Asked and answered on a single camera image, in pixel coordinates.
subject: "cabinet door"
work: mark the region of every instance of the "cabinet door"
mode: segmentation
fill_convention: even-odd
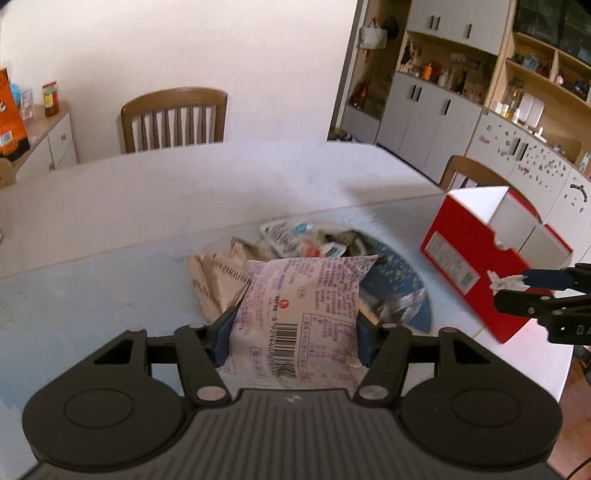
[[[500,115],[485,110],[482,112],[466,156],[482,163],[507,180],[527,137],[527,133],[521,128]]]
[[[384,109],[382,122],[379,126],[376,143],[397,154],[406,133],[408,121],[416,105],[419,85],[422,81],[415,77],[397,73],[388,95],[388,102]]]
[[[466,41],[475,0],[439,2],[433,35],[458,43]]]
[[[66,153],[61,158],[59,164],[57,165],[58,170],[62,170],[64,168],[73,167],[78,165],[78,159],[76,158],[76,150],[74,150],[74,144],[71,143],[70,146],[67,148]]]
[[[398,156],[419,170],[425,165],[449,95],[447,90],[427,82],[421,82],[417,89],[415,108]]]
[[[571,168],[547,144],[528,135],[508,181],[525,195],[543,220],[569,178]]]
[[[464,42],[498,55],[508,13],[509,0],[476,0]]]
[[[571,263],[579,262],[591,245],[591,182],[571,168],[558,198],[545,219],[571,248]]]
[[[31,152],[17,172],[17,183],[25,183],[42,179],[50,174],[52,167],[49,142],[45,137],[37,148]]]
[[[407,30],[435,35],[441,0],[413,0],[408,13]]]
[[[423,173],[439,184],[449,158],[463,155],[472,138],[481,107],[465,98],[450,95],[439,129],[423,167]]]

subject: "chair back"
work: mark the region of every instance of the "chair back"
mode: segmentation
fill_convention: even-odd
[[[223,141],[228,94],[211,88],[147,93],[121,109],[125,151]]]

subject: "glass jar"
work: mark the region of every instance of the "glass jar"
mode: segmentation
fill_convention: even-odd
[[[521,99],[523,98],[523,87],[524,82],[521,79],[512,79],[505,90],[505,96],[503,97],[503,103],[509,106],[507,111],[507,117],[513,118],[515,109],[519,107]]]
[[[46,83],[42,89],[45,116],[57,115],[60,112],[60,104],[57,101],[57,82]]]

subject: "plastic snack bag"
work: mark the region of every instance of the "plastic snack bag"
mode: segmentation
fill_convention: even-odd
[[[219,370],[240,388],[346,388],[365,375],[357,355],[359,282],[376,257],[249,262],[252,284]]]

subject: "drawer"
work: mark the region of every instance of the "drawer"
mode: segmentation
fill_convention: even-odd
[[[72,143],[72,126],[70,125],[70,114],[68,113],[47,135],[51,156],[57,165]]]
[[[51,151],[47,138],[37,145],[17,172],[17,184],[42,179],[50,174]]]

